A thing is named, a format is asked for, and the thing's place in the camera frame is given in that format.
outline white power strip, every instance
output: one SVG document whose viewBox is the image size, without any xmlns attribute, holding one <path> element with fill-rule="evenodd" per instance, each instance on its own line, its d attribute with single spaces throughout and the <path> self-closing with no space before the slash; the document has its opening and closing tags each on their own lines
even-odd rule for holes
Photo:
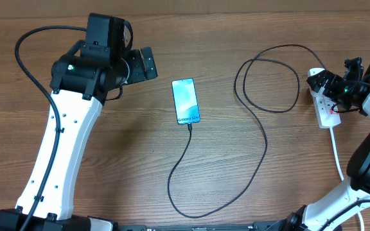
<svg viewBox="0 0 370 231">
<path fill-rule="evenodd" d="M 308 77 L 324 71 L 323 68 L 313 68 L 308 71 Z M 316 118 L 318 120 L 319 128 L 331 128 L 340 124 L 339 114 L 334 112 L 331 108 L 335 104 L 330 98 L 322 95 L 324 87 L 321 87 L 318 93 L 310 89 L 313 105 L 315 106 Z"/>
</svg>

